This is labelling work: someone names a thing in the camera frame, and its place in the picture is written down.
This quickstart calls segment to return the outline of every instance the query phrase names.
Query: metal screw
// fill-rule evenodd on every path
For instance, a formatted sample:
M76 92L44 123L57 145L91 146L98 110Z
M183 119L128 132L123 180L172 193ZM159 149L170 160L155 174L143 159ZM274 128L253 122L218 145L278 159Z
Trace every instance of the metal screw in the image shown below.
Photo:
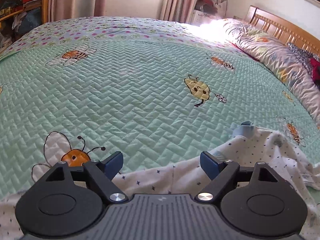
M210 201L213 199L213 195L207 192L200 193L197 197L202 201Z
M125 199L125 195L122 193L113 193L110 195L110 199L112 201L123 201Z

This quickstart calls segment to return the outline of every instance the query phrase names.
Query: bed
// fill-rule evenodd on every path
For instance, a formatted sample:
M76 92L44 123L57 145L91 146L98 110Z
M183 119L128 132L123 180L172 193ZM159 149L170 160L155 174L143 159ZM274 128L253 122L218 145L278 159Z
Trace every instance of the bed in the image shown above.
M284 46L319 54L320 41L253 6L245 21L84 17L23 36L0 58L0 196L60 160L121 151L123 180L187 161L247 120L320 162L320 91Z

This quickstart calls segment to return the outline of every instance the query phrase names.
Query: red cloth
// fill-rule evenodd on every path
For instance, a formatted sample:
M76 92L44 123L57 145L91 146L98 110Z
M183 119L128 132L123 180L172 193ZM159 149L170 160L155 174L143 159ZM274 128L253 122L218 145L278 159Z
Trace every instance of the red cloth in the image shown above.
M314 58L310 59L311 66L313 67L312 70L312 80L315 84L320 84L320 62L315 60Z

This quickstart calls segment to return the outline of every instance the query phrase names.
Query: round pad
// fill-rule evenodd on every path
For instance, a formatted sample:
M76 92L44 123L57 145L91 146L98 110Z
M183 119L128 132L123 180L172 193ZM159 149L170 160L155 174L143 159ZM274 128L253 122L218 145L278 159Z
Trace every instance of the round pad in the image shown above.
M284 209L284 203L280 198L266 194L249 198L247 205L252 212L262 216L274 216Z
M39 209L47 215L62 215L70 212L76 205L73 197L64 194L54 194L44 197L39 201Z
M32 187L21 197L16 218L25 232L45 238L61 237L90 226L102 208L102 200L93 191L52 181Z
M307 217L307 207L294 189L268 181L230 191L221 201L221 212L231 225L258 237L297 233Z

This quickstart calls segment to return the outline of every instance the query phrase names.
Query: wall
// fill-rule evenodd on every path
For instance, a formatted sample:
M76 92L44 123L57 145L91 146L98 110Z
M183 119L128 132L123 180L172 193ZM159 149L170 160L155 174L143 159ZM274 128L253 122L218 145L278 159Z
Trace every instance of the wall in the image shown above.
M159 19L163 0L107 0L106 16Z
M244 18L250 5L280 16L320 39L320 8L305 0L229 0L227 17Z

